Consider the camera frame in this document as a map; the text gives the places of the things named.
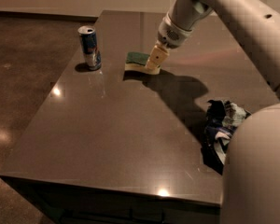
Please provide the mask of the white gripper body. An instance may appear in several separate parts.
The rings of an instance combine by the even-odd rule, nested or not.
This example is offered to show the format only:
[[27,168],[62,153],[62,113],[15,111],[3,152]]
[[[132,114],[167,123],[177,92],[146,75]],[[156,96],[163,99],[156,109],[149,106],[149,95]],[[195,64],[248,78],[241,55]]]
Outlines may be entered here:
[[167,49],[180,47],[191,35],[192,31],[186,31],[175,25],[169,14],[166,14],[158,29],[158,44]]

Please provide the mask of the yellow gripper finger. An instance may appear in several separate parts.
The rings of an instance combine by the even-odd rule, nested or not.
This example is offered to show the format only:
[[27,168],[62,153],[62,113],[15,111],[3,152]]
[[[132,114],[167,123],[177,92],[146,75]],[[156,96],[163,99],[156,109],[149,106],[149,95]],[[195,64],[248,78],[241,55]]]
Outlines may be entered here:
[[153,47],[147,59],[146,68],[155,70],[161,67],[161,64],[168,58],[169,50],[160,42]]

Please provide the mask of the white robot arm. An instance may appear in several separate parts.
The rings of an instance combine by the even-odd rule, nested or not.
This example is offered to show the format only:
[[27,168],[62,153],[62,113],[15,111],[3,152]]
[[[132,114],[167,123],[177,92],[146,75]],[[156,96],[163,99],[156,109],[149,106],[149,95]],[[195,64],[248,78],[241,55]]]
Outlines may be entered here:
[[239,88],[254,113],[229,145],[220,224],[280,224],[280,13],[260,0],[176,0],[161,22],[147,68],[159,67],[210,12],[260,78]]

